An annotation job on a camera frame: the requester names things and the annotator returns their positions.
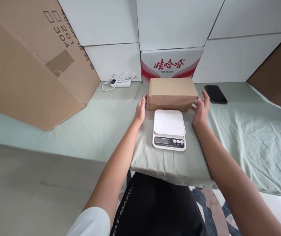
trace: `patterned rug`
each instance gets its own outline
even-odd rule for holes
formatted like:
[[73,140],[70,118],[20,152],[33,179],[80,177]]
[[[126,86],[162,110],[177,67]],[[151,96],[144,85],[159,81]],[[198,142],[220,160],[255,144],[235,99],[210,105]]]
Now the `patterned rug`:
[[212,189],[193,187],[192,194],[202,214],[209,236],[241,235],[227,203],[220,204]]

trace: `white sleeve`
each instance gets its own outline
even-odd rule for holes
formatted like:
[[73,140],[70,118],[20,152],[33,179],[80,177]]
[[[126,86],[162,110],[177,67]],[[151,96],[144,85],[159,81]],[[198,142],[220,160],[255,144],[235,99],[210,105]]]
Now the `white sleeve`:
[[70,228],[66,236],[109,236],[111,223],[109,215],[100,207],[84,210]]

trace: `black pants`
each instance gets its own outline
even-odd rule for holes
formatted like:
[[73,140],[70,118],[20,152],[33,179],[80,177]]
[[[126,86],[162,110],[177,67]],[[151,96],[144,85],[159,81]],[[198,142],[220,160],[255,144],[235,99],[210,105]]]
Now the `black pants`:
[[111,236],[207,235],[186,186],[135,173],[116,212]]

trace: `kitchen scale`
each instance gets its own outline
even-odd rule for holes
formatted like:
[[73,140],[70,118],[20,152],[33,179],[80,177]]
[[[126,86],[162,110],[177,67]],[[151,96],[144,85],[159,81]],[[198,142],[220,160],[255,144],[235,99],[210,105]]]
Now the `kitchen scale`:
[[175,110],[154,112],[152,144],[155,148],[172,151],[186,149],[183,115]]

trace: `floor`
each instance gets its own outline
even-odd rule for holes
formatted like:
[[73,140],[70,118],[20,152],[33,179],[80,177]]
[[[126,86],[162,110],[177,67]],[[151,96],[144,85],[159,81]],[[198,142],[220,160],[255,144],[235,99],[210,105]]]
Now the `floor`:
[[[0,146],[0,235],[66,235],[104,165]],[[281,197],[262,196],[281,222]]]

